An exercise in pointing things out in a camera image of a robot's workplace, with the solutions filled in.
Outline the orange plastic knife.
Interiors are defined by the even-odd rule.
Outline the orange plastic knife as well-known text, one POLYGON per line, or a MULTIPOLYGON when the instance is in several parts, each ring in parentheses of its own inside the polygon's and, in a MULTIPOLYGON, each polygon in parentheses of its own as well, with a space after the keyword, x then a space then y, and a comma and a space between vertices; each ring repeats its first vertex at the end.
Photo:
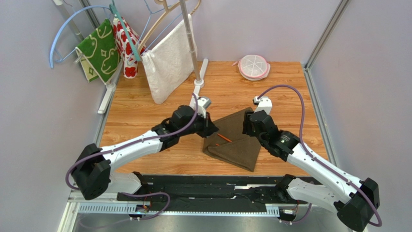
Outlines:
POLYGON ((220 134, 220 133, 218 133, 217 134, 220 138, 222 138, 222 139, 224 139, 224 140, 226 140, 226 141, 228 141, 228 142, 232 142, 232 140, 230 140, 229 138, 227 138, 227 137, 225 137, 224 135, 222 135, 222 134, 220 134))

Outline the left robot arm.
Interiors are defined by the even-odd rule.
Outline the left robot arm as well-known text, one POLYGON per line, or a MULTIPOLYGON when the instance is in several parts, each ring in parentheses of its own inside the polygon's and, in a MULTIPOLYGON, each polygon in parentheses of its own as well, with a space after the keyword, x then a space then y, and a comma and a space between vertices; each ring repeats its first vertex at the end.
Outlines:
POLYGON ((198 109, 199 112, 182 105, 146 133, 117 145, 87 145, 66 173, 66 184, 80 191, 85 200, 96 199, 105 192, 136 193, 141 187, 137 175, 114 175, 114 171, 140 157, 171 148, 182 136, 197 134, 207 138, 218 132, 210 114, 202 107, 198 109))

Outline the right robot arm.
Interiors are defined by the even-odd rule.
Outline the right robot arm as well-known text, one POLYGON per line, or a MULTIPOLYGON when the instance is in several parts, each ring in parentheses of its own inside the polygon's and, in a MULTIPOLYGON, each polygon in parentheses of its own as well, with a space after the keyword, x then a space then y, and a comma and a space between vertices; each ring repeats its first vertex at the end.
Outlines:
POLYGON ((371 178, 361 180, 328 162, 300 138, 279 130, 265 111, 244 113, 243 133, 255 137, 272 156, 304 170, 320 185, 285 175, 280 189, 292 199, 305 201, 335 213, 348 228, 362 232, 380 206, 379 185, 371 178))

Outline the brown cloth napkin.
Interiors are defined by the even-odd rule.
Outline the brown cloth napkin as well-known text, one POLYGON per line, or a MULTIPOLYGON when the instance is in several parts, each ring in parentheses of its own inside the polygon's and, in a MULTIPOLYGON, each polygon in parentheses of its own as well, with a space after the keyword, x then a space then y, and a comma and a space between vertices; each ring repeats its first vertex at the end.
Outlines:
POLYGON ((261 145, 256 138, 242 133, 246 110, 252 110, 252 108, 248 107, 215 120, 213 123, 219 128, 219 131, 204 139, 202 152, 212 158, 254 172, 261 145), (229 138, 232 142, 220 138, 218 133, 229 138))

